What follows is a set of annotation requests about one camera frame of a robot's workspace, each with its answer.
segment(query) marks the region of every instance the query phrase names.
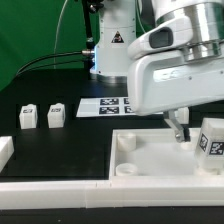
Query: black cable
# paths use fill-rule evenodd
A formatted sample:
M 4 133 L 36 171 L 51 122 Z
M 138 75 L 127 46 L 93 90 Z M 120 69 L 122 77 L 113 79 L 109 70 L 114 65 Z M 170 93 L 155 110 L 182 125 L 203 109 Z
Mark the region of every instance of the black cable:
M 19 73 L 23 72 L 29 66 L 31 66 L 31 65 L 33 65 L 37 62 L 44 61 L 44 60 L 47 60 L 47 59 L 50 59 L 50 58 L 68 57 L 68 56 L 79 55 L 79 54 L 82 54 L 82 52 L 81 51 L 74 51 L 74 52 L 66 52 L 66 53 L 59 53 L 59 54 L 50 54 L 50 55 L 46 55 L 46 56 L 34 59 L 34 60 L 28 62 L 27 64 L 25 64 L 23 67 L 21 67 L 17 71 L 16 76 Z
M 93 49 L 95 46 L 95 43 L 93 41 L 93 34 L 92 34 L 87 0 L 82 0 L 82 9 L 83 9 L 84 21 L 85 21 L 85 27 L 86 27 L 86 38 L 87 38 L 86 47 L 87 49 Z
M 52 63 L 52 64 L 36 66 L 36 67 L 33 67 L 33 68 L 30 68 L 30 69 L 27 69 L 27 70 L 24 70 L 24 71 L 21 71 L 21 72 L 17 73 L 15 78 L 19 77 L 20 75 L 22 75 L 25 72 L 36 70 L 36 69 L 39 69 L 39 68 L 44 68 L 44 67 L 49 67 L 49 66 L 54 66 L 54 65 L 69 64 L 69 63 L 73 63 L 73 62 L 83 62 L 83 60 L 73 60 L 73 61 L 66 61 L 66 62 L 57 62 L 57 63 Z

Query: black tabletop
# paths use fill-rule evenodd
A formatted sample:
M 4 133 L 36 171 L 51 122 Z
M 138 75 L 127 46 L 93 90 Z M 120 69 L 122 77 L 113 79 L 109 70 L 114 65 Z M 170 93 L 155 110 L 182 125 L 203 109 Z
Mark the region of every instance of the black tabletop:
M 0 136 L 15 141 L 0 182 L 108 179 L 114 129 L 168 128 L 160 115 L 76 117 L 81 98 L 126 96 L 125 84 L 89 80 L 82 69 L 33 71 L 15 79 L 0 92 Z M 65 126 L 49 129 L 47 113 L 56 103 L 65 104 Z M 19 113 L 28 104 L 38 107 L 38 127 L 21 130 Z M 190 108 L 190 127 L 200 127 L 203 117 L 224 118 L 223 102 Z M 32 223 L 218 223 L 223 212 L 222 207 L 1 211 L 0 223 L 28 223 L 28 216 Z

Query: white block with black marking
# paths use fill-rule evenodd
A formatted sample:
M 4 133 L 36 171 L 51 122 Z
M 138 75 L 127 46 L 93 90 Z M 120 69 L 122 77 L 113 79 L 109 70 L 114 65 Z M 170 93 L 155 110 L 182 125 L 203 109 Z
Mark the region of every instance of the white block with black marking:
M 223 169 L 224 119 L 204 118 L 195 156 L 198 168 L 204 169 L 205 173 L 210 173 L 214 169 L 219 172 Z
M 0 138 L 0 172 L 14 152 L 12 137 Z
M 30 129 L 37 127 L 37 107 L 29 104 L 23 106 L 19 115 L 21 129 Z
M 49 128 L 62 128 L 65 122 L 65 105 L 57 103 L 51 105 L 47 115 Z

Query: white cube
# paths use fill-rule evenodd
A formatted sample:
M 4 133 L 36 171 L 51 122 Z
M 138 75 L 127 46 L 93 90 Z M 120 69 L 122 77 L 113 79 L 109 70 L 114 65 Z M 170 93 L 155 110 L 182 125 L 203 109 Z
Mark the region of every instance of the white cube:
M 0 172 L 14 152 L 12 137 L 0 138 Z
M 37 127 L 37 107 L 29 104 L 23 106 L 19 115 L 21 129 L 30 129 Z
M 224 119 L 204 118 L 195 156 L 203 169 L 223 168 Z
M 49 128 L 62 128 L 65 122 L 65 105 L 61 103 L 51 105 L 47 118 Z

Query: cable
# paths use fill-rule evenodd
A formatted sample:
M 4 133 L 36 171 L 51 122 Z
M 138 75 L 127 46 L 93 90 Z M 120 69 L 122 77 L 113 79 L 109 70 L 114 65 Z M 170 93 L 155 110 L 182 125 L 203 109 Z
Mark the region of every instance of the cable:
M 33 61 L 25 64 L 22 68 L 20 68 L 17 71 L 16 76 L 17 76 L 18 73 L 23 72 L 26 68 L 28 68 L 29 66 L 31 66 L 31 65 L 33 65 L 37 62 L 44 61 L 44 60 L 47 60 L 47 59 L 50 59 L 50 58 L 68 57 L 68 56 L 79 55 L 79 54 L 82 54 L 82 52 L 81 51 L 74 51 L 74 52 L 66 52 L 66 53 L 59 53 L 59 54 L 50 54 L 50 55 L 46 55 L 46 56 L 34 59 Z
M 20 75 L 22 75 L 25 72 L 29 72 L 29 71 L 33 71 L 39 68 L 44 68 L 44 67 L 49 67 L 49 66 L 54 66 L 54 65 L 62 65 L 62 64 L 69 64 L 69 63 L 73 63 L 73 62 L 83 62 L 83 60 L 73 60 L 73 61 L 65 61 L 65 62 L 57 62 L 57 63 L 52 63 L 52 64 L 46 64 L 46 65 L 40 65 L 40 66 L 36 66 L 24 71 L 21 71 L 19 73 L 16 74 L 15 78 L 19 77 Z
M 62 6 L 62 10 L 58 19 L 58 25 L 57 25 L 57 30 L 56 30 L 56 36 L 55 36 L 55 43 L 54 43 L 54 54 L 56 54 L 56 50 L 57 50 L 57 45 L 58 45 L 58 37 L 59 37 L 59 31 L 61 29 L 61 23 L 62 23 L 62 19 L 64 16 L 64 12 L 65 9 L 67 7 L 69 0 L 65 0 L 64 5 Z
M 135 1 L 135 4 L 136 4 L 136 11 L 137 11 L 137 18 L 138 18 L 138 22 L 139 22 L 139 25 L 142 29 L 142 32 L 145 33 L 145 29 L 142 25 L 142 21 L 141 21 L 141 18 L 140 18 L 140 9 L 139 9 L 139 4 L 138 4 L 138 0 Z

